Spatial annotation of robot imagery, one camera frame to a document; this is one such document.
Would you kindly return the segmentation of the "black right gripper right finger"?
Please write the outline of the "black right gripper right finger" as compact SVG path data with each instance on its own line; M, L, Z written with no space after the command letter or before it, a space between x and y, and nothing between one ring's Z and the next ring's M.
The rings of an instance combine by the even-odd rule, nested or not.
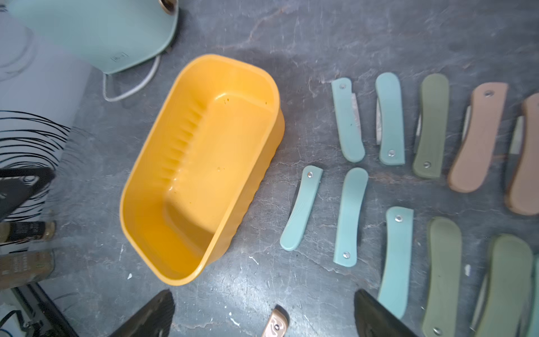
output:
M403 322L389 312L365 289L355 293L355 323L360 337L416 337Z

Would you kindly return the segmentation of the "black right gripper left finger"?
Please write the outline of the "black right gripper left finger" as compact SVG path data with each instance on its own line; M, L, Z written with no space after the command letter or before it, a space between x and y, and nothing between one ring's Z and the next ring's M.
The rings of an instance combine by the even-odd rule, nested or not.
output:
M110 336L168 336L174 312L173 295L170 290L163 290Z

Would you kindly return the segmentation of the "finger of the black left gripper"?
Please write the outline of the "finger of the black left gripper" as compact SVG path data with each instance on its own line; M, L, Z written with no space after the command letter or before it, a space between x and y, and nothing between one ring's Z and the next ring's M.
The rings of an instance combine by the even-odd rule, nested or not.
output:
M56 174L49 167L1 169L1 220L10 216L21 204L43 190ZM34 177L37 181L27 185L22 178Z

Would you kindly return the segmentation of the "light green fruit knife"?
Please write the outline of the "light green fruit knife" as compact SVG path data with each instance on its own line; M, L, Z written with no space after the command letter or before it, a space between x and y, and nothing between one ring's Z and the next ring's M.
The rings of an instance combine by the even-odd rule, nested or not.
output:
M414 233L414 211L393 206L386 212L386 255L378 301L396 318L404 317L408 290Z

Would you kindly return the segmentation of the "green handled fruit knife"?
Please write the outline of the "green handled fruit knife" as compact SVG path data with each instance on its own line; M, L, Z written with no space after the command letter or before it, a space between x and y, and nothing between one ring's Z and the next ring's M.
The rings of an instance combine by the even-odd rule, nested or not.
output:
M424 336L455 336L463 239L450 219L433 217L428 223L430 277L422 320Z

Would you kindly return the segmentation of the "mint knife crosswise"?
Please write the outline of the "mint knife crosswise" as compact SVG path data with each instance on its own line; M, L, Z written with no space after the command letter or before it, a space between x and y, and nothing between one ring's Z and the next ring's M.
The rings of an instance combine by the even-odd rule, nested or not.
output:
M475 336L516 336L531 292L533 252L522 239L500 234L489 247L488 272L471 328Z

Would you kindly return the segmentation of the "extra mint knife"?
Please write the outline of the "extra mint knife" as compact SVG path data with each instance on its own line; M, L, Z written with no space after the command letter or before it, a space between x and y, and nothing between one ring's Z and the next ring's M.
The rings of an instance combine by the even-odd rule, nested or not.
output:
M303 239L323 172L313 165L303 169L297 198L279 241L286 251L296 250Z

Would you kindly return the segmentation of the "grey green fruit knife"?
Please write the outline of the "grey green fruit knife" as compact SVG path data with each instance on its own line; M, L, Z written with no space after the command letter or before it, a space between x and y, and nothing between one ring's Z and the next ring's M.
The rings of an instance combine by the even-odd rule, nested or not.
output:
M376 143L379 160L387 166L406 163L401 84L396 74L384 72L376 87Z

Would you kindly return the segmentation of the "brown fruit knife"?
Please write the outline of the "brown fruit knife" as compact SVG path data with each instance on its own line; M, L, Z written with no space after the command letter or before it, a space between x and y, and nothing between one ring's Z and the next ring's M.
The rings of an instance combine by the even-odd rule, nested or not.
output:
M538 215L538 94L522 103L505 168L505 205L523 216Z

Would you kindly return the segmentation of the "dark grey green knife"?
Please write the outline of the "dark grey green knife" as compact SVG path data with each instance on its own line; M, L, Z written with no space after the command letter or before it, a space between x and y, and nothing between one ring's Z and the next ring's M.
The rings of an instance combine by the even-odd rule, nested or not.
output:
M449 101L450 86L445 75L435 73L424 78L412 165L414 174L420 178L438 179L442 175Z

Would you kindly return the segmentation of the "yellow storage box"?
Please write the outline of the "yellow storage box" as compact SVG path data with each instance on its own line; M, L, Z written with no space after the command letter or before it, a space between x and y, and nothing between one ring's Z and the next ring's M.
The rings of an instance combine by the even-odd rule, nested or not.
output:
M185 66L119 207L126 238L161 281L188 284L228 250L284 131L265 70L213 54Z

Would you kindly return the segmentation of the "pink handled fruit knife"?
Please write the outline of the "pink handled fruit knife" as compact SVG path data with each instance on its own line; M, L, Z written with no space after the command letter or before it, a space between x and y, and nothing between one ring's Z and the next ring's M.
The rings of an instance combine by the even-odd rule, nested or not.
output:
M465 137L448 175L453 191L471 193L486 180L508 89L506 83L487 82L473 90Z

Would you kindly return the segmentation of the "mint knife lone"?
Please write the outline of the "mint knife lone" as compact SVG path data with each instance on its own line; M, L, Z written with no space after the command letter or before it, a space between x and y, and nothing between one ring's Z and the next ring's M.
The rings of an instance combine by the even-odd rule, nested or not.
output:
M532 299L525 337L538 337L538 256L533 262Z

